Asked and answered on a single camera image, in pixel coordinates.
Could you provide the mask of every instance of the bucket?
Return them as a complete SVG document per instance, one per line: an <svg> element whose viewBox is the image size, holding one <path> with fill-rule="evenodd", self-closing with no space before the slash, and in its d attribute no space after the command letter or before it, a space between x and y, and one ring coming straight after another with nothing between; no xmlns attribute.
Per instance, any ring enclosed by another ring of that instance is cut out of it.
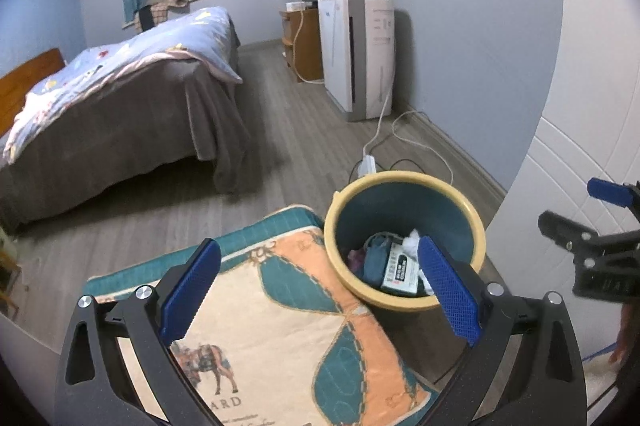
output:
<svg viewBox="0 0 640 426"><path fill-rule="evenodd" d="M343 260L376 232L409 236L414 229L430 236L454 260L480 271L486 238L478 212L457 189L420 173L375 173L336 192L324 222L324 242L338 278L357 297L386 310L422 311L437 307L438 299L384 293L357 278Z"/></svg>

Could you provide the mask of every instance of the horse print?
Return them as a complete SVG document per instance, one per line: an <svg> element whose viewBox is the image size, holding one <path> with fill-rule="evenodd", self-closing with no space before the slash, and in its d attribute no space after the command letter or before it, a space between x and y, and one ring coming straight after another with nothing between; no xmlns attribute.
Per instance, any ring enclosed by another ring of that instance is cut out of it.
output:
<svg viewBox="0 0 640 426"><path fill-rule="evenodd" d="M220 394L220 382L225 376L231 382L232 393L238 392L231 364L217 345L200 345L198 348L181 346L178 342L171 345L175 360L194 388L202 381L200 373L213 372L216 376L216 395Z"/></svg>

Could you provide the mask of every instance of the silver bolt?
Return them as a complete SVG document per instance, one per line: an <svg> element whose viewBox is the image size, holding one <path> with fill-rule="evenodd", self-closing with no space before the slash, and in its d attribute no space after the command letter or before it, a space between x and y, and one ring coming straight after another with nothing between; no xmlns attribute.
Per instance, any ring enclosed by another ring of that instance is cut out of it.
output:
<svg viewBox="0 0 640 426"><path fill-rule="evenodd" d="M149 285L138 287L138 290L136 291L136 298L138 298L139 300L146 300L147 298L149 298L149 296L151 296L151 293L153 291L154 290L149 287Z"/></svg>
<svg viewBox="0 0 640 426"><path fill-rule="evenodd" d="M502 296L504 294L504 287L499 283L492 282L486 286L491 296Z"/></svg>
<svg viewBox="0 0 640 426"><path fill-rule="evenodd" d="M557 292L550 292L547 297L553 305L559 305L562 303L562 296Z"/></svg>
<svg viewBox="0 0 640 426"><path fill-rule="evenodd" d="M81 309L85 309L89 305L91 305L91 296L84 295L78 300L78 307Z"/></svg>

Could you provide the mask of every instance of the gray laminate floor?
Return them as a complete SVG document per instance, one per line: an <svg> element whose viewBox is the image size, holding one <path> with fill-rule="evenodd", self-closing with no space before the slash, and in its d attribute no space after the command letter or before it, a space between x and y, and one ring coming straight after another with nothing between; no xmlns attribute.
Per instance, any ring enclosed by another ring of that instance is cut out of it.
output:
<svg viewBox="0 0 640 426"><path fill-rule="evenodd" d="M242 228L288 204L326 213L376 122L344 122L323 86L293 80L277 46L241 50L240 71L245 84L238 88L238 105L253 147L242 166L239 192L217 194L211 164L187 159L118 184L65 215L30 225L17 244L29 287L25 291L18 284L14 292L21 327L60 351L74 304L90 276ZM380 165L387 168L399 158L411 158L448 181L447 167L434 154L390 136L391 121L385 120L373 149ZM454 170L454 186L488 225L499 200L467 165L417 120L401 125L400 132L446 157ZM485 266L483 275L495 278L491 269ZM428 379L436 379L462 351L462 340L453 336L439 310L379 318L401 355Z"/></svg>

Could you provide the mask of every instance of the gray bed skirt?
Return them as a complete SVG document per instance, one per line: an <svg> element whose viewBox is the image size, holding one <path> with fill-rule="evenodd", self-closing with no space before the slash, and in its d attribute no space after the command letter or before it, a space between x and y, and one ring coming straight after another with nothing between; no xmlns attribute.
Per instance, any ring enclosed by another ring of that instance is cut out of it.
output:
<svg viewBox="0 0 640 426"><path fill-rule="evenodd" d="M189 156L214 162L216 189L231 192L248 141L233 89L203 63L152 64L70 107L14 164L0 158L0 225L15 231Z"/></svg>

